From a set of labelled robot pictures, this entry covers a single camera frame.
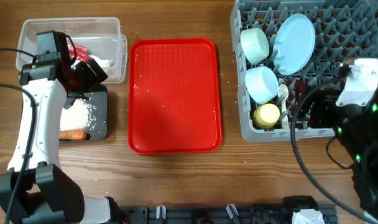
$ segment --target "white mug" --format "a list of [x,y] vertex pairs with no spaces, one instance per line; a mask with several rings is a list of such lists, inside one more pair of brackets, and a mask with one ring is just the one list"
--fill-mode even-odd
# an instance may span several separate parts
[[247,60],[257,64],[269,55],[269,43],[260,28],[243,30],[240,34],[241,47]]
[[265,66],[250,68],[244,80],[251,98],[261,105],[268,103],[279,90],[275,73]]

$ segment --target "wooden tabletop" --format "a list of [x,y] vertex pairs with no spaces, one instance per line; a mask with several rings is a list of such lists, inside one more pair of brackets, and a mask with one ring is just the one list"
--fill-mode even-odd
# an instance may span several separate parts
[[[300,170],[289,142],[248,143],[241,137],[237,70],[229,26],[233,1],[6,2],[9,3],[0,4],[0,47],[17,47],[27,19],[117,17],[129,46],[141,39],[206,37],[218,49],[223,117],[221,147],[202,154],[139,156],[133,153],[126,139],[126,76],[122,84],[107,85],[109,137],[98,142],[60,145],[62,169],[85,195],[112,196],[119,205],[148,207],[275,203],[290,195],[312,195],[318,202],[327,201]],[[15,53],[0,53],[0,83],[18,85],[15,60]],[[0,89],[0,174],[6,172],[16,146],[21,106],[21,93]],[[351,171],[341,170],[329,160],[326,142],[325,138],[315,138],[300,140],[298,145],[316,179],[337,198],[359,209]],[[346,150],[337,142],[333,143],[331,153],[343,164],[350,162]],[[340,223],[360,223],[345,211],[338,212]],[[4,217],[0,208],[0,223]]]

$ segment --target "gray dish rack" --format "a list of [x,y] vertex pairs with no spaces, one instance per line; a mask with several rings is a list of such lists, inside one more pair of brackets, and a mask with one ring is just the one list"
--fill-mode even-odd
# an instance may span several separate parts
[[[281,75],[279,66],[274,65],[273,44],[278,29],[291,15],[301,13],[313,23],[316,31],[315,50],[303,69],[293,75]],[[259,66],[271,68],[279,81],[289,89],[286,101],[287,111],[294,105],[294,84],[296,80],[306,80],[317,85],[338,74],[339,63],[346,57],[378,58],[378,0],[235,0],[230,16],[233,51],[236,56],[239,90],[241,134],[248,142],[289,141],[289,129],[281,129],[278,122],[273,129],[255,127],[252,114],[258,104],[250,97],[244,76],[248,69]],[[244,56],[240,33],[242,30],[258,27],[267,35],[270,55],[254,65]],[[306,121],[296,124],[296,137],[313,138],[333,136],[331,128],[310,128]]]

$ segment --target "red rectangular tray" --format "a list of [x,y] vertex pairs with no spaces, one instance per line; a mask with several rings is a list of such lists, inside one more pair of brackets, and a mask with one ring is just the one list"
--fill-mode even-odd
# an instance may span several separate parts
[[208,39],[130,49],[128,145],[138,154],[210,152],[222,142],[216,48]]

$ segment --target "orange carrot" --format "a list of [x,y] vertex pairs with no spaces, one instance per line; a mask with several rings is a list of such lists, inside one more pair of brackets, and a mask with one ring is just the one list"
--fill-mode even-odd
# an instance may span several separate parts
[[59,140],[85,140],[86,133],[84,130],[60,131]]

